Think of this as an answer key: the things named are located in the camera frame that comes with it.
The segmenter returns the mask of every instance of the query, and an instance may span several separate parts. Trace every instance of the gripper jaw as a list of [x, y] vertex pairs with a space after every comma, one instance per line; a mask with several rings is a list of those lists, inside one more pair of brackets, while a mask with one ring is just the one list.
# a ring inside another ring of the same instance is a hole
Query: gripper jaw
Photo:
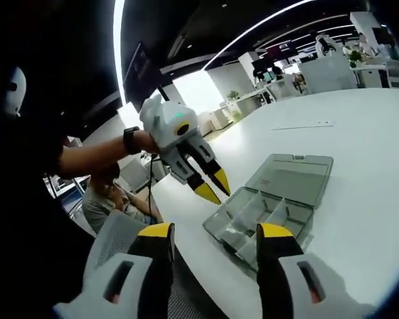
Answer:
[[179, 182], [187, 183], [197, 195], [204, 199], [221, 204], [211, 187], [189, 163], [188, 156], [198, 163], [202, 171], [220, 190], [228, 196], [231, 195], [225, 172], [216, 162], [213, 150], [198, 131], [192, 132], [189, 137], [163, 152], [161, 158], [170, 166], [172, 175]]

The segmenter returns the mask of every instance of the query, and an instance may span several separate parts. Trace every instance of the wristwatch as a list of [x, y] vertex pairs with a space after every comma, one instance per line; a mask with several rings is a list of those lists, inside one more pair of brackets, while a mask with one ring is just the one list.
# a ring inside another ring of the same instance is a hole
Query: wristwatch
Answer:
[[133, 128], [126, 128], [122, 136], [124, 146], [130, 155], [139, 154], [142, 149], [134, 141], [134, 132], [138, 131], [139, 127], [134, 126]]

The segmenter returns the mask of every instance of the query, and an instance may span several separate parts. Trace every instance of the black wire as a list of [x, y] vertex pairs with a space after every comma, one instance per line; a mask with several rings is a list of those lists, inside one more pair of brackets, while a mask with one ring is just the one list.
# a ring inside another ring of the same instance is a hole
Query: black wire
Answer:
[[152, 186], [152, 158], [151, 158], [151, 163], [150, 163], [150, 170], [149, 170], [149, 184], [148, 184], [148, 190], [149, 190], [149, 196], [148, 196], [148, 206], [149, 206], [149, 225], [152, 225], [152, 210], [151, 210], [151, 186]]
[[152, 225], [152, 210], [151, 210], [152, 163], [154, 163], [155, 161], [161, 160], [160, 158], [156, 158], [156, 157], [157, 157], [156, 154], [151, 155], [151, 164], [150, 164], [150, 170], [149, 170], [149, 184], [148, 184], [148, 191], [149, 191], [148, 207], [149, 207], [149, 217], [150, 217], [149, 225]]

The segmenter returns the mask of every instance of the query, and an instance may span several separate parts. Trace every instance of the light fixture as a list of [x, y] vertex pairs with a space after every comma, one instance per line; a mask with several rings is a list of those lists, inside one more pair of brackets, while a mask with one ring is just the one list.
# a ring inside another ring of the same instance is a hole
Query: light fixture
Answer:
[[341, 25], [339, 27], [333, 27], [333, 28], [329, 28], [329, 29], [318, 31], [318, 33], [325, 32], [325, 31], [330, 31], [330, 30], [335, 30], [335, 29], [347, 28], [347, 27], [354, 27], [354, 25]]
[[346, 33], [345, 35], [336, 35], [335, 37], [331, 37], [332, 39], [339, 38], [339, 37], [347, 37], [349, 35], [353, 35], [353, 33]]
[[217, 59], [223, 52], [225, 52], [228, 48], [230, 48], [232, 45], [234, 45], [237, 41], [239, 41], [240, 39], [242, 39], [245, 35], [247, 35], [248, 33], [250, 33], [252, 30], [256, 29], [257, 27], [261, 26], [263, 23], [271, 20], [272, 18], [276, 17], [277, 15], [280, 15], [281, 13], [284, 13], [286, 11], [289, 11], [291, 9], [294, 9], [295, 7], [298, 7], [299, 5], [304, 5], [305, 3], [311, 2], [311, 1], [315, 1], [315, 0], [302, 0], [300, 2], [297, 2], [293, 5], [290, 5], [282, 10], [279, 10], [278, 12], [264, 18], [263, 20], [259, 21], [258, 23], [256, 23], [255, 25], [253, 25], [251, 28], [245, 30], [244, 32], [242, 32], [238, 37], [236, 37], [234, 40], [232, 40], [226, 47], [224, 47], [223, 49], [221, 49], [215, 56], [213, 56], [213, 58], [211, 58], [210, 61], [207, 62], [207, 64], [205, 64], [203, 66], [203, 68], [201, 69], [202, 71], [204, 71], [207, 66], [209, 66], [215, 59]]
[[313, 43], [316, 43], [316, 42], [310, 42], [310, 43], [307, 43], [306, 45], [301, 45], [301, 46], [297, 47], [296, 50], [299, 49], [299, 48], [303, 48], [303, 47], [305, 47], [307, 45], [312, 45]]
[[297, 39], [294, 39], [294, 40], [291, 40], [292, 42], [294, 42], [294, 41], [297, 41], [297, 40], [300, 40], [300, 39], [303, 39], [303, 38], [305, 38], [305, 37], [308, 37], [309, 35], [303, 35], [302, 37], [299, 37], [299, 38], [297, 38]]
[[283, 37], [285, 37], [286, 35], [289, 35], [290, 33], [293, 33], [293, 32], [295, 32], [295, 31], [298, 31], [298, 30], [300, 30], [300, 29], [303, 29], [303, 28], [305, 28], [305, 27], [308, 27], [309, 25], [314, 25], [315, 23], [319, 23], [319, 22], [323, 22], [323, 21], [331, 20], [331, 19], [336, 19], [336, 18], [341, 18], [341, 17], [347, 17], [347, 16], [348, 16], [348, 15], [346, 15], [346, 14], [344, 14], [344, 15], [333, 15], [332, 17], [327, 17], [327, 18], [322, 18], [322, 19], [319, 19], [319, 20], [314, 20], [314, 21], [312, 21], [312, 22], [306, 23], [305, 25], [301, 25], [300, 27], [297, 27], [297, 28], [294, 28], [294, 29], [292, 29], [292, 30], [290, 30], [290, 31], [287, 31], [287, 32], [283, 33], [282, 35], [279, 35], [279, 36], [277, 36], [277, 37], [275, 37], [275, 38], [273, 38], [273, 39], [267, 41], [266, 43], [263, 43], [262, 45], [260, 45], [260, 46], [258, 47], [258, 49], [260, 49], [261, 47], [264, 47], [265, 45], [268, 45], [269, 43], [271, 43], [271, 42], [273, 42], [273, 41], [276, 41], [277, 39], [283, 38]]
[[115, 0], [114, 17], [112, 22], [112, 40], [114, 42], [114, 61], [117, 75], [118, 91], [120, 91], [121, 103], [127, 104], [126, 94], [124, 93], [121, 64], [121, 25], [124, 0]]

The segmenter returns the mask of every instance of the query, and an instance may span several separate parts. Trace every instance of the plastic box lid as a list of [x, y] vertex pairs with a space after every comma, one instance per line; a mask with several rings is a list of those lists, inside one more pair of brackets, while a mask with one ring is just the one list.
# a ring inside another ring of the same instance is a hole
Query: plastic box lid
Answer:
[[246, 187], [311, 207], [321, 202], [333, 166], [328, 156], [272, 154]]

